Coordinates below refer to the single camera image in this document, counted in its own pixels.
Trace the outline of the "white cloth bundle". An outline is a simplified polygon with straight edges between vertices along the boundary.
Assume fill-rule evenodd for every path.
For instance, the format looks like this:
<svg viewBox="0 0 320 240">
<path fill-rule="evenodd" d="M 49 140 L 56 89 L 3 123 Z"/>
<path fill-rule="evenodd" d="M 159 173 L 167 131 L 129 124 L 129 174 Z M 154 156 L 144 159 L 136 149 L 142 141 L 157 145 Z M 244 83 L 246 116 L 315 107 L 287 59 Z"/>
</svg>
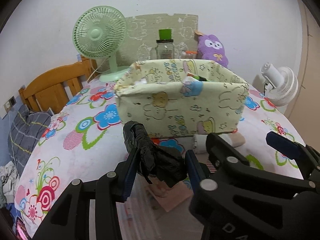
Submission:
<svg viewBox="0 0 320 240">
<path fill-rule="evenodd" d="M 233 148 L 243 145 L 246 141 L 244 136 L 241 133 L 224 133 L 218 135 L 225 142 L 230 144 Z M 196 134 L 193 136 L 193 151 L 196 154 L 204 154 L 206 150 L 206 134 Z"/>
</svg>

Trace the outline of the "black plastic bag bundle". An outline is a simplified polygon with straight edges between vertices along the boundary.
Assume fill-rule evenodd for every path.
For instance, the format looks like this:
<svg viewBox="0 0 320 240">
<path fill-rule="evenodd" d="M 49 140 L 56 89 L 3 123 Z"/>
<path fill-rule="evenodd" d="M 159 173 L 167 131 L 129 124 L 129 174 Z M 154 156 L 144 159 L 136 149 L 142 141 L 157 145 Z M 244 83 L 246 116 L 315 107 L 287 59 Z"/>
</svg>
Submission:
<svg viewBox="0 0 320 240">
<path fill-rule="evenodd" d="M 187 167 L 180 151 L 156 145 L 143 124 L 128 121 L 123 126 L 123 137 L 127 152 L 138 154 L 137 173 L 149 184 L 152 184 L 151 178 L 157 178 L 172 188 L 187 178 Z"/>
</svg>

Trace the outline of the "green tissue pack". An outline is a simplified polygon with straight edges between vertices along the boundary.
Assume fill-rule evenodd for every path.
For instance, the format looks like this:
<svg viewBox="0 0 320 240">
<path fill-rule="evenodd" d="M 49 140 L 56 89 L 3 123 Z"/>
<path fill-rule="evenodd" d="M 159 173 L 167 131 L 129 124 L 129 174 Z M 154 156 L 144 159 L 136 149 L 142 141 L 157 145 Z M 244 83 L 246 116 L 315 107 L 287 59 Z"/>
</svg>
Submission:
<svg viewBox="0 0 320 240">
<path fill-rule="evenodd" d="M 183 80 L 183 83 L 206 82 L 206 81 L 208 81 L 206 78 L 188 72 L 187 75 L 186 75 L 186 77 L 185 77 L 184 80 Z"/>
</svg>

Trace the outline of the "pink cartoon packet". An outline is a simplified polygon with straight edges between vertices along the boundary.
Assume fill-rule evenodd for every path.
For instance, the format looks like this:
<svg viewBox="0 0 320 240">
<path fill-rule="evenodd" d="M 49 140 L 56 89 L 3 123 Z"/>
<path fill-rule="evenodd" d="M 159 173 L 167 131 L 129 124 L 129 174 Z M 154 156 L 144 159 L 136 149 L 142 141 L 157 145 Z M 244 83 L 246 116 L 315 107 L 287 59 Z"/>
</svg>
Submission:
<svg viewBox="0 0 320 240">
<path fill-rule="evenodd" d="M 146 189 L 166 212 L 170 212 L 193 195 L 189 178 L 178 182 L 172 188 L 158 178 L 150 178 L 150 180 L 152 184 Z"/>
</svg>

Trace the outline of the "clear plastic zip bag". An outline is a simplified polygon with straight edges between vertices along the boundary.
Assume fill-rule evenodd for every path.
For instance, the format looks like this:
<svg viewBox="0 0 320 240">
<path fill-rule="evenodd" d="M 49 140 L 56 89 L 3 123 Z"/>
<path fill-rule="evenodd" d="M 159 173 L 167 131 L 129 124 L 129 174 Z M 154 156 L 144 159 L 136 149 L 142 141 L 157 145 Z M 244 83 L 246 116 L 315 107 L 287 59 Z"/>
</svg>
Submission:
<svg viewBox="0 0 320 240">
<path fill-rule="evenodd" d="M 123 239 L 170 239 L 174 235 L 171 216 L 141 176 L 135 179 L 127 201 L 117 204 L 117 210 Z"/>
</svg>

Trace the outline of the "yellow cartoon fabric storage box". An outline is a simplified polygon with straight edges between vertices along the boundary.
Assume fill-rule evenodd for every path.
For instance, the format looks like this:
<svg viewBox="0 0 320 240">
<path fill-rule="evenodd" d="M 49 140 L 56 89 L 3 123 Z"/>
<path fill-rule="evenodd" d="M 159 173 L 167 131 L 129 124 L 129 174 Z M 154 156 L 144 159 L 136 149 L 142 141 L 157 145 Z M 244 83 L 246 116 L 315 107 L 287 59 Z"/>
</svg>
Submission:
<svg viewBox="0 0 320 240">
<path fill-rule="evenodd" d="M 188 72 L 208 81 L 183 83 Z M 152 138 L 234 132 L 248 90 L 227 68 L 199 59 L 135 62 L 114 87 L 122 123 L 139 122 Z"/>
</svg>

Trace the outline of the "floral bed sheet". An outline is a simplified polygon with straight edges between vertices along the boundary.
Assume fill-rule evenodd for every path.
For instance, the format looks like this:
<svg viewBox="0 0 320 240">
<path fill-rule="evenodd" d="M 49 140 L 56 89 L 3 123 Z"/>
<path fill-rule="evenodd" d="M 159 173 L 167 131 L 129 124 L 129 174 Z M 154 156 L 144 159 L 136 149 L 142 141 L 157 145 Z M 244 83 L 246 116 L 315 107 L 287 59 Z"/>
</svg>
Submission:
<svg viewBox="0 0 320 240">
<path fill-rule="evenodd" d="M 67 185 L 76 178 L 92 181 L 126 158 L 123 128 L 116 116 L 113 83 L 93 80 L 52 117 L 20 178 L 14 204 L 25 231 L 33 237 Z M 302 142 L 294 126 L 259 91 L 250 88 L 238 131 L 245 143 L 238 148 L 252 167 L 300 178 L 295 161 L 267 145 L 274 131 Z M 189 213 L 191 197 L 167 212 L 175 227 L 170 239 L 199 239 L 202 225 Z"/>
</svg>

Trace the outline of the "grey plaid pillow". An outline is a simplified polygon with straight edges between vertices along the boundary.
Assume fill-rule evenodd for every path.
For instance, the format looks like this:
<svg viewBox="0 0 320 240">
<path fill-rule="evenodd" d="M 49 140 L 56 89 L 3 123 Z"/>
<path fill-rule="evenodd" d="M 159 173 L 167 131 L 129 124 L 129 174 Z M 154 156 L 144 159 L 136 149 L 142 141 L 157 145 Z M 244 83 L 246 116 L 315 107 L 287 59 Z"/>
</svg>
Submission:
<svg viewBox="0 0 320 240">
<path fill-rule="evenodd" d="M 11 124 L 8 135 L 10 159 L 21 176 L 40 137 L 50 124 L 50 112 L 33 112 L 22 105 Z"/>
</svg>

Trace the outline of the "purple plush toy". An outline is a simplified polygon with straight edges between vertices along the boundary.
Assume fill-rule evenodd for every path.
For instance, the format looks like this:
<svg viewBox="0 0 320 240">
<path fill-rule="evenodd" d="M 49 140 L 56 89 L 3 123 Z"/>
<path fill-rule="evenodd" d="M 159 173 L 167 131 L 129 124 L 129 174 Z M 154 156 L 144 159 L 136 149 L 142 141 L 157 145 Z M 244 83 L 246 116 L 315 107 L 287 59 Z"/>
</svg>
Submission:
<svg viewBox="0 0 320 240">
<path fill-rule="evenodd" d="M 198 38 L 197 51 L 201 59 L 212 60 L 225 68 L 228 67 L 225 48 L 215 35 L 200 35 Z"/>
</svg>

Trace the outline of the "small toothpick jar orange lid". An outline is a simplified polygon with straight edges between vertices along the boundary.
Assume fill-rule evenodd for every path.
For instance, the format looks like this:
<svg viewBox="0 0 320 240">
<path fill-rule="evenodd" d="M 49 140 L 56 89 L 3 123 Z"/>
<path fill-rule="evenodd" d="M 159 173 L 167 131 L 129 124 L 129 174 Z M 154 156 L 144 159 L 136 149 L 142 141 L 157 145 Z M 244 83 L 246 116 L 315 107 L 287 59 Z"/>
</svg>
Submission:
<svg viewBox="0 0 320 240">
<path fill-rule="evenodd" d="M 196 59 L 197 58 L 197 52 L 196 51 L 182 51 L 181 52 L 181 58 L 182 59 Z"/>
</svg>

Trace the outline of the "glass jar with green lid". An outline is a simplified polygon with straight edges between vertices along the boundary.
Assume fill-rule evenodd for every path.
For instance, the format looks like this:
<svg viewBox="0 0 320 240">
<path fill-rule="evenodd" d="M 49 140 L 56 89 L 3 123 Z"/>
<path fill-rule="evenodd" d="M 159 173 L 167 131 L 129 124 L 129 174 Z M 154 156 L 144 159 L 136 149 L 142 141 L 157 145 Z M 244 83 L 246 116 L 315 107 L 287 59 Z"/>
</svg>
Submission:
<svg viewBox="0 0 320 240">
<path fill-rule="evenodd" d="M 178 50 L 175 48 L 171 29 L 159 29 L 159 39 L 156 40 L 155 48 L 150 51 L 151 60 L 179 59 Z"/>
</svg>

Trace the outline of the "wooden bed headboard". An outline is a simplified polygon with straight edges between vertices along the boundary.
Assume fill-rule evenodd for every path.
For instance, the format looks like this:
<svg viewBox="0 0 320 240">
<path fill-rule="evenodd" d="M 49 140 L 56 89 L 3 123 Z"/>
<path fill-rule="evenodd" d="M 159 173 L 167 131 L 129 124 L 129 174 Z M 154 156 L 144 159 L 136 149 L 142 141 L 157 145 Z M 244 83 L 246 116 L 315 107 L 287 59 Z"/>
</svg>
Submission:
<svg viewBox="0 0 320 240">
<path fill-rule="evenodd" d="M 53 68 L 35 78 L 27 87 L 20 88 L 21 100 L 32 111 L 51 109 L 53 113 L 59 113 L 69 101 L 66 88 L 75 96 L 83 89 L 82 78 L 90 80 L 96 76 L 93 73 L 96 65 L 95 60 L 82 56 L 80 62 Z"/>
</svg>

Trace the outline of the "patterned cardboard sheet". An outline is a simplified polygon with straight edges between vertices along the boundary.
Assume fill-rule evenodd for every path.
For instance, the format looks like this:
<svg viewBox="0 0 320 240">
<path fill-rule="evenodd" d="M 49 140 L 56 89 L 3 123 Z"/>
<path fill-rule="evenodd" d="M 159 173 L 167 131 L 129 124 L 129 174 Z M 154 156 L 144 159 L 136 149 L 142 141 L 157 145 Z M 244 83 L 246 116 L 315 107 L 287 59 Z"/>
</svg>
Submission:
<svg viewBox="0 0 320 240">
<path fill-rule="evenodd" d="M 186 51 L 197 51 L 195 31 L 198 29 L 197 15 L 149 14 L 127 17 L 127 33 L 116 53 L 119 66 L 129 66 L 136 61 L 156 58 L 156 41 L 160 29 L 170 29 L 176 59 Z"/>
</svg>

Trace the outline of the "green desk fan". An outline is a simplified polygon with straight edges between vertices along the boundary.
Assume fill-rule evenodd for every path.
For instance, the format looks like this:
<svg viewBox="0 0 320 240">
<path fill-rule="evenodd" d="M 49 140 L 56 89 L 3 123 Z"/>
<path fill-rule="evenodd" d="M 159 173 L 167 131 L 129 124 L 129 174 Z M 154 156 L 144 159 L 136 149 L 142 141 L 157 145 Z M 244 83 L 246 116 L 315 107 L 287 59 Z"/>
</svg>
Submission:
<svg viewBox="0 0 320 240">
<path fill-rule="evenodd" d="M 126 32 L 125 17 L 114 7 L 92 7 L 77 19 L 72 32 L 76 50 L 88 59 L 108 61 L 109 70 L 102 71 L 101 82 L 117 81 L 127 72 L 128 67 L 119 67 L 116 60 Z"/>
</svg>

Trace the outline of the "wall power socket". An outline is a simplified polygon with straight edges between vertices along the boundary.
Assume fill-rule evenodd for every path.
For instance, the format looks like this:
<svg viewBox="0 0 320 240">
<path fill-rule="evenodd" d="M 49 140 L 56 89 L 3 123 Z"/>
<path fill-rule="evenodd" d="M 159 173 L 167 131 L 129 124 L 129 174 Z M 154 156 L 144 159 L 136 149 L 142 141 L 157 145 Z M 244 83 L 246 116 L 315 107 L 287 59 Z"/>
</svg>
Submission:
<svg viewBox="0 0 320 240">
<path fill-rule="evenodd" d="M 6 111 L 9 111 L 13 106 L 16 105 L 16 99 L 14 96 L 12 96 L 5 104 L 4 108 Z"/>
</svg>

